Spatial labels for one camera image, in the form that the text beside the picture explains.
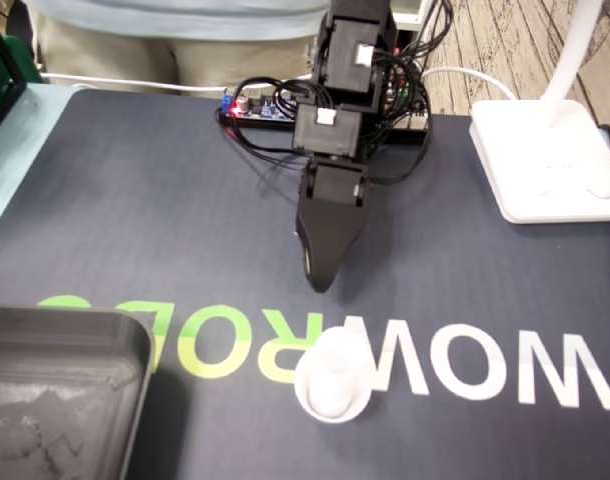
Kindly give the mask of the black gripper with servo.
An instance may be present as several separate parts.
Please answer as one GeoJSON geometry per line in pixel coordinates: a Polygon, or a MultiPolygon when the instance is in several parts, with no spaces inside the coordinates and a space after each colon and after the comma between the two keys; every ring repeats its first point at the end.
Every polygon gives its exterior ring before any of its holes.
{"type": "Polygon", "coordinates": [[[304,174],[304,195],[297,206],[296,236],[311,288],[325,293],[343,259],[367,225],[364,204],[367,168],[344,161],[313,160],[304,174]]]}

